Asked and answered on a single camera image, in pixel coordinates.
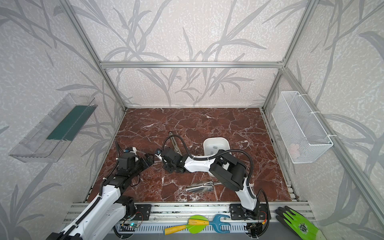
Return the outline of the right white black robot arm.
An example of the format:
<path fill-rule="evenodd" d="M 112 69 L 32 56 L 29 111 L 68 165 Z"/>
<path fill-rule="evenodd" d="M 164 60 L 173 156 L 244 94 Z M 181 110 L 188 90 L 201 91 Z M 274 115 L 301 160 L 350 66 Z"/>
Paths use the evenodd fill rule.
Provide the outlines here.
<path fill-rule="evenodd" d="M 236 192 L 241 206 L 246 210 L 253 211 L 258 205 L 258 199 L 250 187 L 254 162 L 243 150 L 218 150 L 211 156 L 182 156 L 167 147 L 158 149 L 156 156 L 169 173 L 209 173 L 226 188 Z"/>

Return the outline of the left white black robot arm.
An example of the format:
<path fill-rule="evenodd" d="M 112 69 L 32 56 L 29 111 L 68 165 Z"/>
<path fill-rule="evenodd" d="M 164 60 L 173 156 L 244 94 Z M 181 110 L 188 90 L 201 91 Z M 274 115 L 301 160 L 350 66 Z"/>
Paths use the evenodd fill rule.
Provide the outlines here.
<path fill-rule="evenodd" d="M 100 185 L 99 194 L 59 233 L 51 233 L 48 240 L 102 240 L 122 219 L 135 215 L 133 198 L 124 196 L 132 179 L 154 164 L 154 155 L 140 158 L 133 148 L 117 158 L 117 164 Z"/>

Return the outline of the silver metal garden trowel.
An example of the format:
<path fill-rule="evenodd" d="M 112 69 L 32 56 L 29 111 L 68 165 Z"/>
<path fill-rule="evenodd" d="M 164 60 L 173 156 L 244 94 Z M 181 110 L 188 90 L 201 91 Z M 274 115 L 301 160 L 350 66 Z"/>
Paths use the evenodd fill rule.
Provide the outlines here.
<path fill-rule="evenodd" d="M 212 192 L 214 190 L 214 186 L 222 184 L 223 183 L 220 181 L 198 182 L 185 187 L 185 191 L 190 193 Z"/>

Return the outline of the white rectangular staple tray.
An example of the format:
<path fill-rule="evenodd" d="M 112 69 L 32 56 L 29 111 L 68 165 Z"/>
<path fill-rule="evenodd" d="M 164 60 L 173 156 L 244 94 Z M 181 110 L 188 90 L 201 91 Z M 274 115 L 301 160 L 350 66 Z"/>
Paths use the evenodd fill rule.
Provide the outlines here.
<path fill-rule="evenodd" d="M 223 137 L 208 138 L 203 143 L 204 156 L 212 156 L 218 153 L 219 150 L 230 150 L 230 144 Z"/>

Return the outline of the yellow green toy tool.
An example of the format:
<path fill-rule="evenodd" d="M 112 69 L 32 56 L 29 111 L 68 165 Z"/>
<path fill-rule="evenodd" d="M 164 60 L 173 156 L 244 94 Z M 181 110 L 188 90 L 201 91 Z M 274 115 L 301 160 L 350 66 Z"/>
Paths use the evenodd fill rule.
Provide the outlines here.
<path fill-rule="evenodd" d="M 191 234 L 197 234 L 203 231 L 205 227 L 207 227 L 208 225 L 209 225 L 209 220 L 207 218 L 200 215 L 194 215 L 188 219 L 188 222 L 186 225 L 174 226 L 174 227 L 164 229 L 164 235 L 174 234 L 183 230 L 187 230 Z"/>

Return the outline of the left electronics board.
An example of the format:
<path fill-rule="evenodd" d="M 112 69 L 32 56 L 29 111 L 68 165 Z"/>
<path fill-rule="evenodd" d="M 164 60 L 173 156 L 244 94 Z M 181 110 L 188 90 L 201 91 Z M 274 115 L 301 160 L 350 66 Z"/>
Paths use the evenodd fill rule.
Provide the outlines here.
<path fill-rule="evenodd" d="M 135 232 L 139 229 L 139 227 L 141 226 L 140 223 L 125 223 L 125 224 L 121 224 L 119 226 L 119 231 L 120 232 Z"/>

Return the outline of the electronics board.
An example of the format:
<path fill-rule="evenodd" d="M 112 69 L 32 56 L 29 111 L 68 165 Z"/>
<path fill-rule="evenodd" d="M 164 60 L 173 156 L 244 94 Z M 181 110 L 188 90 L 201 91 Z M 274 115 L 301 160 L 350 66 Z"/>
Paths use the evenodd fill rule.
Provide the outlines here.
<path fill-rule="evenodd" d="M 244 226 L 245 234 L 251 239 L 258 239 L 268 229 L 268 224 L 262 223 L 247 223 Z"/>
<path fill-rule="evenodd" d="M 119 226 L 119 231 L 120 232 L 135 232 L 139 229 L 139 227 L 141 226 L 140 223 L 125 223 L 125 224 L 121 224 Z"/>

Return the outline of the blue plastic toy wrench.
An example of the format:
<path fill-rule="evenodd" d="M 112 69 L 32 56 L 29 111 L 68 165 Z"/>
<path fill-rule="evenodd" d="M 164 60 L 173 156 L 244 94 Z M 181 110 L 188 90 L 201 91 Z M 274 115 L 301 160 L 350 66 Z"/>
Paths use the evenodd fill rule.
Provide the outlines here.
<path fill-rule="evenodd" d="M 209 221 L 209 225 L 213 226 L 213 229 L 219 234 L 229 234 L 230 230 L 223 230 L 222 227 L 223 226 L 231 226 L 231 224 L 222 222 L 221 221 L 222 218 L 228 219 L 228 218 L 230 218 L 230 216 L 223 215 L 223 214 L 217 214 L 214 216 L 212 221 Z"/>

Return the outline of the right electronics board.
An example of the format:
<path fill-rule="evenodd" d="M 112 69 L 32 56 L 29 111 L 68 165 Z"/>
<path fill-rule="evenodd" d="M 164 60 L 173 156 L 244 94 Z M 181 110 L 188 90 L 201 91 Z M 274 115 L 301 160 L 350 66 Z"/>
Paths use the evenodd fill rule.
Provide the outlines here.
<path fill-rule="evenodd" d="M 268 229 L 268 224 L 262 223 L 247 223 L 244 226 L 245 234 L 251 239 L 258 239 Z"/>

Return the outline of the pink item in basket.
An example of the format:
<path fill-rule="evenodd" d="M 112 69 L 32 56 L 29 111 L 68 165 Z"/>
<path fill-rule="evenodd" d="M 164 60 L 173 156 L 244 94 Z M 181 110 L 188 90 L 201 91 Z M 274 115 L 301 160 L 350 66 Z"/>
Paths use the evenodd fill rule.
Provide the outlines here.
<path fill-rule="evenodd" d="M 289 154 L 293 160 L 296 160 L 300 157 L 300 145 L 299 144 L 290 144 Z"/>

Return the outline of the green black work glove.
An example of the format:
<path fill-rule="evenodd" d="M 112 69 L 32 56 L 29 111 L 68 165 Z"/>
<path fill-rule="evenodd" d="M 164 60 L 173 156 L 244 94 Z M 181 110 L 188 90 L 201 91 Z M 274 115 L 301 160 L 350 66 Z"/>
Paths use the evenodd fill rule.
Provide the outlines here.
<path fill-rule="evenodd" d="M 278 207 L 276 219 L 302 240 L 325 240 L 322 231 L 306 217 L 288 206 Z"/>

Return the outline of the clear acrylic wall shelf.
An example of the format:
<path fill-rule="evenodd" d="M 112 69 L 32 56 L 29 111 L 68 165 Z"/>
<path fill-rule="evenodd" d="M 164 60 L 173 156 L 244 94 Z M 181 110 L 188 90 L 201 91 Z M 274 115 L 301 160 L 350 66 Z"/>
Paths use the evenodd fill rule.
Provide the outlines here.
<path fill-rule="evenodd" d="M 97 108 L 94 97 L 67 94 L 9 153 L 23 163 L 56 163 Z"/>

